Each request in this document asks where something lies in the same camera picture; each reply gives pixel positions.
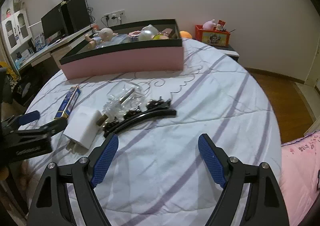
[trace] baseboard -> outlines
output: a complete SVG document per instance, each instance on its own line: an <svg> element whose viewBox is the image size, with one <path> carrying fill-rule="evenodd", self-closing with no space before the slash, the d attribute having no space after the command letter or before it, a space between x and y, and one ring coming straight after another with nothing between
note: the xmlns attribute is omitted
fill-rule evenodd
<svg viewBox="0 0 320 226"><path fill-rule="evenodd" d="M303 101L305 107L306 107L307 110L308 110L308 113L309 113L312 121L315 122L315 121L316 121L316 117L315 117L315 115L313 114L313 111L312 111L312 109L311 109L311 107L310 107L307 99L304 97L302 91L299 89L299 87L296 85L296 83L292 82L292 86L295 88L295 90L296 90L297 93L299 94L301 100Z"/></svg>
<svg viewBox="0 0 320 226"><path fill-rule="evenodd" d="M319 90L319 88L318 88L317 86L315 86L315 89L316 89L317 93L320 95L320 90Z"/></svg>
<svg viewBox="0 0 320 226"><path fill-rule="evenodd" d="M245 69L249 73L263 74L263 75L273 76L273 77L282 78L282 79L285 79L285 80L288 80L288 81L304 84L304 80L300 80L300 79L297 79L297 78L294 78L294 77L291 77L291 76L287 76L287 75L284 75L284 74L278 74L278 73L274 73L274 72L270 72L270 71L266 71L266 70L249 68L249 67L245 67Z"/></svg>

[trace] blue box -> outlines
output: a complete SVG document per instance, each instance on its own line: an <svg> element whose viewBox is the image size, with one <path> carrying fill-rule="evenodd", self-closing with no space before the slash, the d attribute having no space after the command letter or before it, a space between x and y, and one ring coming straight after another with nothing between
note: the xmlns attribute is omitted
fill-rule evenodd
<svg viewBox="0 0 320 226"><path fill-rule="evenodd" d="M71 110L80 95L79 86L71 87L68 91L67 95L65 96L60 108L57 111L57 114L54 119L59 118L68 118L70 116Z"/></svg>

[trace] metal screw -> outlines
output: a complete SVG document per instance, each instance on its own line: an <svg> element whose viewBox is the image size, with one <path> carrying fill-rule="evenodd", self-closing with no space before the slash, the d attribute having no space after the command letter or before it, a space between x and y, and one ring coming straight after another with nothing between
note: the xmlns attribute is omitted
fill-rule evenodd
<svg viewBox="0 0 320 226"><path fill-rule="evenodd" d="M51 162L51 163L48 164L48 168L49 168L49 169L52 169L52 168L55 167L55 165L56 165L55 163Z"/></svg>
<svg viewBox="0 0 320 226"><path fill-rule="evenodd" d="M237 159L236 157L230 157L230 161L232 163L238 163L239 159Z"/></svg>
<svg viewBox="0 0 320 226"><path fill-rule="evenodd" d="M87 158L87 157L82 157L82 158L79 159L79 162L80 162L81 164L87 163L87 161L88 161L88 158Z"/></svg>
<svg viewBox="0 0 320 226"><path fill-rule="evenodd" d="M264 169L268 169L269 168L269 164L266 162L261 163L262 168Z"/></svg>

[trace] white wall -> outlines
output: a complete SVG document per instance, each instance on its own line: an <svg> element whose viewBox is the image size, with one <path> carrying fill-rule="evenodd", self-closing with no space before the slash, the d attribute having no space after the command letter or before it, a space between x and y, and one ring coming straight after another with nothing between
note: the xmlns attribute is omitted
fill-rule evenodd
<svg viewBox="0 0 320 226"><path fill-rule="evenodd" d="M50 0L51 6L60 0ZM34 5L30 23L45 13ZM194 34L194 25L215 18L227 22L230 43L245 67L264 69L304 80L316 51L320 17L310 0L88 0L100 18L124 9L127 22L175 18L181 30Z"/></svg>
<svg viewBox="0 0 320 226"><path fill-rule="evenodd" d="M24 2L23 7L26 9L28 21L30 25L41 21L41 18L59 3L59 1L55 3L55 0L21 0L21 1ZM43 32L41 23L31 27L30 29L33 37Z"/></svg>
<svg viewBox="0 0 320 226"><path fill-rule="evenodd" d="M10 8L11 15L14 14L13 0L5 0L1 6L1 21L7 18L7 9Z"/></svg>

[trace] pink box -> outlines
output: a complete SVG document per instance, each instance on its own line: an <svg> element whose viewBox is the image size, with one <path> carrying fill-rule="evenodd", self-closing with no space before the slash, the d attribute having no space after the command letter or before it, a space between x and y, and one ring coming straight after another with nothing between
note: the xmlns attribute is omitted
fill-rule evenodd
<svg viewBox="0 0 320 226"><path fill-rule="evenodd" d="M137 41L85 51L87 41L81 42L61 60L67 79L104 74L143 71L183 70L184 48L175 20L152 20L112 27L119 34L141 30L149 24L158 30L173 29L169 40Z"/></svg>

